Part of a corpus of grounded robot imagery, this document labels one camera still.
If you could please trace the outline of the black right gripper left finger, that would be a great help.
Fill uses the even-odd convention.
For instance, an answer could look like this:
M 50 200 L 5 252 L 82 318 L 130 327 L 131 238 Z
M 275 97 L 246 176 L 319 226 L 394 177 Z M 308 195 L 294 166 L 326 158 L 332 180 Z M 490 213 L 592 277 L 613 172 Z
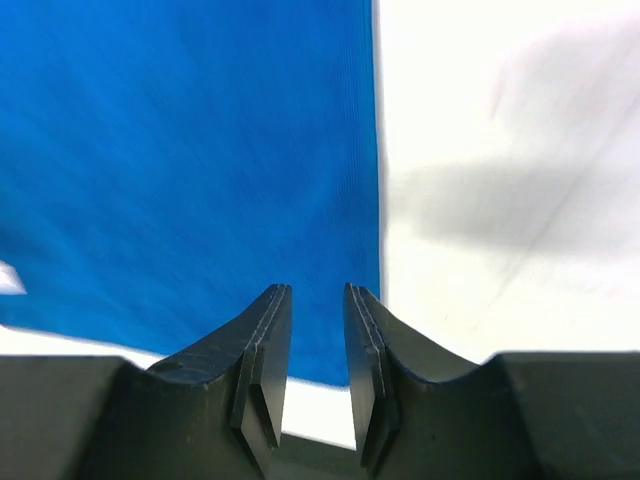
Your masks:
M 1 360 L 5 479 L 263 479 L 279 446 L 292 290 L 140 368 L 111 356 Z

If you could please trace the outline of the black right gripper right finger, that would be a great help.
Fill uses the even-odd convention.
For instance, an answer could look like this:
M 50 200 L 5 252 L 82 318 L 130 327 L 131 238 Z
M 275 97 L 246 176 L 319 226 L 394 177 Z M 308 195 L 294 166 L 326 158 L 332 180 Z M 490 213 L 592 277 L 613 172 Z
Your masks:
M 373 479 L 635 479 L 639 357 L 511 352 L 474 364 L 344 290 L 356 448 Z

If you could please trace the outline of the blue towel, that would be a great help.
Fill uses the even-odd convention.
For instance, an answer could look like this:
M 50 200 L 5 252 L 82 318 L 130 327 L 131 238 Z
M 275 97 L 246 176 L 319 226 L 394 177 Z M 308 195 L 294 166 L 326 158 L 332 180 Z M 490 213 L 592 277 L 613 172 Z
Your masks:
M 289 373 L 348 382 L 380 287 L 368 1 L 5 1 L 3 323 L 174 353 L 266 287 Z

